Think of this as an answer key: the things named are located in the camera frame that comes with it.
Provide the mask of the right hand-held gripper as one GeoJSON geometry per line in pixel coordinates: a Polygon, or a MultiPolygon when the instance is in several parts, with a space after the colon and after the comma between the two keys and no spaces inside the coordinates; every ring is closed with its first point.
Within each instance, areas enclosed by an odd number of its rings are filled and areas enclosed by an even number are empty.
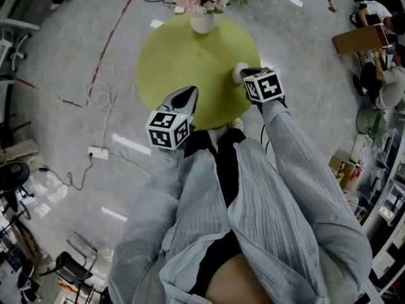
{"type": "Polygon", "coordinates": [[[247,99],[256,105],[260,113],[263,104],[278,100],[285,105],[285,92],[278,72],[268,67],[247,67],[240,70],[240,77],[246,90],[247,99]]]}

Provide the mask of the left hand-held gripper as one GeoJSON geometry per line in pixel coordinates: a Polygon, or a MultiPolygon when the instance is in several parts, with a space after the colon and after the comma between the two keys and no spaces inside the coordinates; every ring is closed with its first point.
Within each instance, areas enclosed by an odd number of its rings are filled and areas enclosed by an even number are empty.
{"type": "Polygon", "coordinates": [[[150,113],[146,132],[151,146],[160,149],[181,148],[194,129],[198,88],[188,86],[169,94],[157,110],[150,113]]]}

